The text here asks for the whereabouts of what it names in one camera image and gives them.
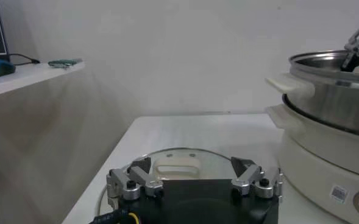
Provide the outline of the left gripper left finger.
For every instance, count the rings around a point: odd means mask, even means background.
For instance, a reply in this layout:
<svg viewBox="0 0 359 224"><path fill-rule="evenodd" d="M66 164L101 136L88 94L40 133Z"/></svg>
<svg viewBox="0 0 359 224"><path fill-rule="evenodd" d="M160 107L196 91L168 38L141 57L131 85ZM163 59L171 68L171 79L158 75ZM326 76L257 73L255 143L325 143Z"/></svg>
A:
<svg viewBox="0 0 359 224"><path fill-rule="evenodd" d="M119 201L134 202L141 198L142 194L160 199L164 196L163 181L149 174L151 158L146 157L132 162L124 169L109 170L106 180L108 204L116 209Z"/></svg>

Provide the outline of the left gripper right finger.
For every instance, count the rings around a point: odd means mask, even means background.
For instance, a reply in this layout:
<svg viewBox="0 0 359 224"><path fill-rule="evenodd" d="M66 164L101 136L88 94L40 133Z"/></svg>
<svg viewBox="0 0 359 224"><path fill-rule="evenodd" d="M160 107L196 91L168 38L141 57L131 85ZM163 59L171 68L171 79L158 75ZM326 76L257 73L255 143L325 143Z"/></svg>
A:
<svg viewBox="0 0 359 224"><path fill-rule="evenodd" d="M279 167L266 170L250 159L231 157L231 165L236 177L231 180L232 200L235 203L254 194L262 200L276 199L282 202L283 173Z"/></svg>

